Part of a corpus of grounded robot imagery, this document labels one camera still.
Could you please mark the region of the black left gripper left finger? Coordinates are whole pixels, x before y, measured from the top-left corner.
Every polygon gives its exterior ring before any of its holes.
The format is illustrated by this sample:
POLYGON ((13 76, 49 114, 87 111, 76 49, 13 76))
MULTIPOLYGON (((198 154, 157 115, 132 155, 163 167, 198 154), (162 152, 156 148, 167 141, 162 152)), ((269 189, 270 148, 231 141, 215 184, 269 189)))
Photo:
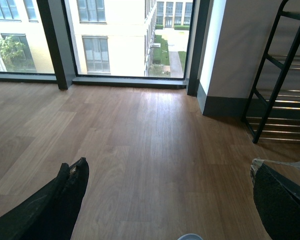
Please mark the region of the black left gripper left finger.
POLYGON ((85 157, 63 163, 53 180, 0 217, 0 240, 71 239, 88 179, 85 157))

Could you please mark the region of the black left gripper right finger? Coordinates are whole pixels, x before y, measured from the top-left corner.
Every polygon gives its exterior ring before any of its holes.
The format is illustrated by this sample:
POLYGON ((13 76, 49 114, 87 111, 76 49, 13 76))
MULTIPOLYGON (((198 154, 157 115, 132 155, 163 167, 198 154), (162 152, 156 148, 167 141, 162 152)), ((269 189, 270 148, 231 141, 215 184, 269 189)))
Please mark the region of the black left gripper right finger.
POLYGON ((300 186, 266 162, 300 170, 300 161, 255 158, 250 166, 254 204, 268 235, 273 240, 300 240, 300 186))

